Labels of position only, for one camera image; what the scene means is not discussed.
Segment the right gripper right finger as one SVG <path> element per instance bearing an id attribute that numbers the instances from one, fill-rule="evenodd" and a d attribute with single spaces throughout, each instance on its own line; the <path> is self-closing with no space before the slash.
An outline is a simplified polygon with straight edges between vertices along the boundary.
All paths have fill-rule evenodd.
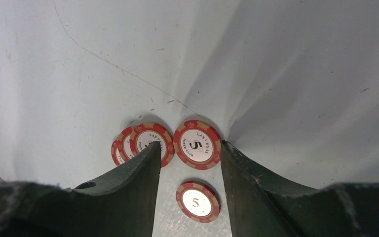
<path id="1" fill-rule="evenodd" d="M 379 183 L 314 189 L 256 163 L 227 141 L 221 168 L 235 237 L 379 237 Z"/>

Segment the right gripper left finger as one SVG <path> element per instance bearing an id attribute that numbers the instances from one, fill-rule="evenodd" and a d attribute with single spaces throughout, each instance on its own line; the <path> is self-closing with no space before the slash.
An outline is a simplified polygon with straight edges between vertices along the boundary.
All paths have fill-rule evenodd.
<path id="1" fill-rule="evenodd" d="M 160 156 L 160 144 L 152 142 L 73 189 L 0 182 L 0 237 L 150 237 Z"/>

